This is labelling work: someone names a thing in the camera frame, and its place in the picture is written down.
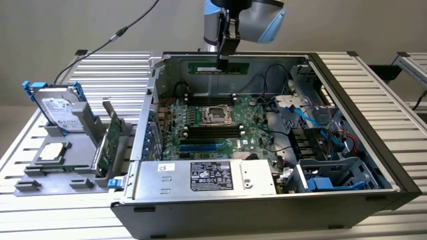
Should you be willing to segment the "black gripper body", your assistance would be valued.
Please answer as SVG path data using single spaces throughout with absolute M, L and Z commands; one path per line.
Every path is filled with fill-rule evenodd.
M 223 9 L 230 18 L 236 19 L 243 10 L 252 6 L 252 0 L 212 0 L 212 4 Z

